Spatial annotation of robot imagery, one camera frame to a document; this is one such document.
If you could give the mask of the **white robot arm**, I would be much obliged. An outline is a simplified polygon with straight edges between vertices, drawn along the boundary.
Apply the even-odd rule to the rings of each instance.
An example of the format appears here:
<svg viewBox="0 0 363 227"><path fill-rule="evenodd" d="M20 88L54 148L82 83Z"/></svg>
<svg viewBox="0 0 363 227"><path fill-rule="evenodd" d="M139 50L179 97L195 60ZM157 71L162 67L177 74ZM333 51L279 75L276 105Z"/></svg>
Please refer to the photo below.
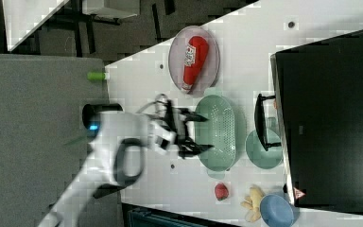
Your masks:
<svg viewBox="0 0 363 227"><path fill-rule="evenodd" d="M169 99L151 104L154 113L110 110L96 116L89 125L95 133L89 143L92 152L38 227L77 227L82 210L98 189L126 188L138 182L146 167L147 151L160 155L175 152L185 159L211 148L196 143L188 131L190 122L206 122L206 117L175 107Z"/></svg>

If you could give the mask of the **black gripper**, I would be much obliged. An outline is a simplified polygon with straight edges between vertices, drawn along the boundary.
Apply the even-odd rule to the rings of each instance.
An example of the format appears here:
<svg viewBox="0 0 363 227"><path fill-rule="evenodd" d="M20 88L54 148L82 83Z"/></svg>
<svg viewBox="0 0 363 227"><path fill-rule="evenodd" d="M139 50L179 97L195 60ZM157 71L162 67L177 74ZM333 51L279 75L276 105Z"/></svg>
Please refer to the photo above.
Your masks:
<svg viewBox="0 0 363 227"><path fill-rule="evenodd" d="M188 131L187 122L206 122L206 117L192 112L188 108L176 108L170 99L165 102L165 108L164 121L176 133L174 144L179 149L180 157L183 159L194 157L213 147L213 145L196 144Z"/></svg>

